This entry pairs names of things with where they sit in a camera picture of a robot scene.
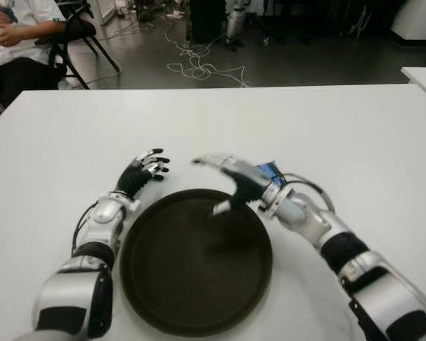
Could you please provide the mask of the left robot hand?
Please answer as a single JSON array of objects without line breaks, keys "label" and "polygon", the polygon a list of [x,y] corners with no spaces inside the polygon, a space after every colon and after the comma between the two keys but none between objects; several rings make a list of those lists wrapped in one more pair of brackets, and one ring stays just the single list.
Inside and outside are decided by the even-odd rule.
[{"label": "left robot hand", "polygon": [[136,156],[120,175],[114,190],[133,198],[150,180],[163,181],[170,160],[159,156],[162,152],[162,148],[152,148]]}]

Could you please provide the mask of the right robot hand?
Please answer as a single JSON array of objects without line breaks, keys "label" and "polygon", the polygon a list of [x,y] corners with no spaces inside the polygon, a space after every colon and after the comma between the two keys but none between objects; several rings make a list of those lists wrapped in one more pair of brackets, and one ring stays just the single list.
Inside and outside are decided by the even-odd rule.
[{"label": "right robot hand", "polygon": [[211,216],[220,215],[257,200],[264,205],[270,205],[280,191],[280,186],[276,185],[260,168],[237,156],[209,153],[193,158],[192,163],[215,168],[229,176],[236,185],[234,194],[229,199],[216,204]]}]

